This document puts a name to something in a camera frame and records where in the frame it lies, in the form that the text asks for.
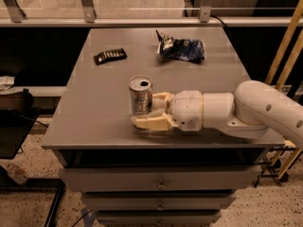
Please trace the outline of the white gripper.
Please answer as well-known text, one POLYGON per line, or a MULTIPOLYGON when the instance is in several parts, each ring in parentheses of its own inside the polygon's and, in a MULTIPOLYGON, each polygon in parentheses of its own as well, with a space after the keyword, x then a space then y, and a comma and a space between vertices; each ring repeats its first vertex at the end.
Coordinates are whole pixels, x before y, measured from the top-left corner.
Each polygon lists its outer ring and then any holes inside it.
MULTIPOLYGON (((152 95, 153 110, 169 109, 173 121, 181 131, 199 131, 203 125, 203 97, 199 91, 182 91, 177 95, 169 92, 152 95)), ((131 122, 139 129, 168 131, 174 127, 166 113, 159 115, 132 116, 131 122)))

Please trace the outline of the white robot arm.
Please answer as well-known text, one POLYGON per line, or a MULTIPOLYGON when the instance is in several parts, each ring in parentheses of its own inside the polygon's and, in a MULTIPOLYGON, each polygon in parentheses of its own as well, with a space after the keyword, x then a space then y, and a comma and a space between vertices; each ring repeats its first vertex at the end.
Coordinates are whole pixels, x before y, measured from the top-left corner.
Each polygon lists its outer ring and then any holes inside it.
POLYGON ((233 93, 182 91, 152 96, 148 114, 134 115, 139 129, 199 131, 210 128, 226 135, 255 139, 269 129, 303 148, 303 106, 277 89, 247 80, 233 93))

